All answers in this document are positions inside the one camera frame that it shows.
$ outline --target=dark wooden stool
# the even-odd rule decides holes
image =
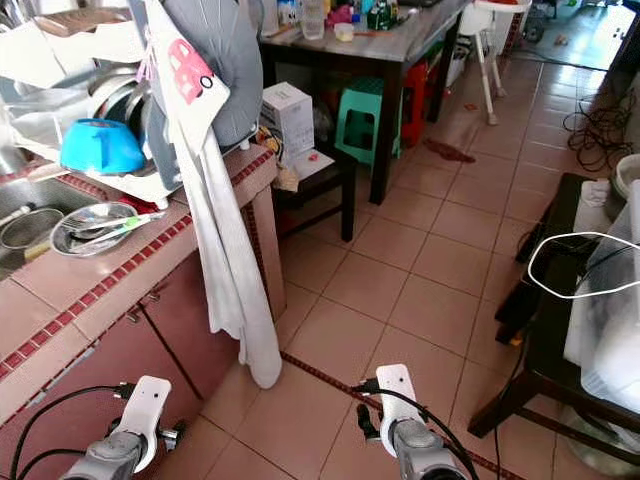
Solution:
[[[345,242],[350,242],[353,239],[353,222],[356,205],[356,167],[358,162],[351,155],[330,145],[316,145],[316,150],[332,158],[334,162],[328,167],[302,180],[298,185],[298,191],[296,193],[274,189],[276,211],[301,208],[305,202],[335,188],[342,189],[341,202],[339,205],[327,209],[313,218],[305,220],[299,225],[279,234],[279,236],[281,238],[287,237],[315,225],[331,215],[340,213],[342,215],[341,238]]]
[[[573,230],[580,186],[584,180],[587,179],[577,175],[563,176],[558,194],[545,213],[546,221],[538,227],[541,229],[538,234],[548,237]],[[535,238],[525,243],[520,252],[521,260],[524,261],[532,253],[536,243]],[[570,291],[583,271],[584,259],[575,255],[563,255],[561,251],[556,253],[542,259],[540,278],[544,278],[545,284],[553,286],[555,290]],[[523,348],[526,347],[523,369],[510,381],[504,394],[497,395],[473,416],[469,432],[477,437],[484,437],[515,414],[609,455],[640,465],[640,455],[613,447],[524,407],[536,395],[545,395],[573,407],[583,418],[605,420],[640,433],[640,415],[588,394],[580,384],[580,368],[564,358],[572,302],[542,292],[531,285],[516,286],[509,297],[498,310],[502,321],[506,322],[504,325],[508,325],[509,329],[513,330],[518,324],[526,325],[535,315],[535,320],[529,324],[528,342],[523,345]],[[518,307],[517,300],[523,299],[524,305]],[[518,312],[526,318],[518,319]]]

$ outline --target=tiled countertop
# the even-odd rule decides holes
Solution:
[[[262,147],[225,162],[240,206],[275,176],[275,161]],[[140,227],[114,251],[85,259],[49,251],[1,282],[0,425],[196,248],[179,191],[165,217]]]

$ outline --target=blue bowl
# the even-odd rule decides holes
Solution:
[[[80,172],[116,175],[140,170],[145,158],[124,123],[85,118],[77,120],[64,136],[60,165]]]

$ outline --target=kitchen counter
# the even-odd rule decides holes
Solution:
[[[275,158],[252,145],[248,151],[231,153],[225,163],[238,204],[245,207],[243,215],[254,250],[260,252],[259,264],[277,315],[284,308],[284,296],[270,207]],[[65,181],[96,196],[96,202],[120,196],[75,177]],[[114,251],[85,259],[49,251],[1,282],[0,425],[46,391],[52,379],[196,248],[188,203],[178,191],[165,217],[137,229]]]

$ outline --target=gray cushion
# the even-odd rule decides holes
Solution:
[[[221,146],[242,140],[262,104],[262,62],[255,32],[234,0],[165,0],[176,27],[231,90],[213,121]]]

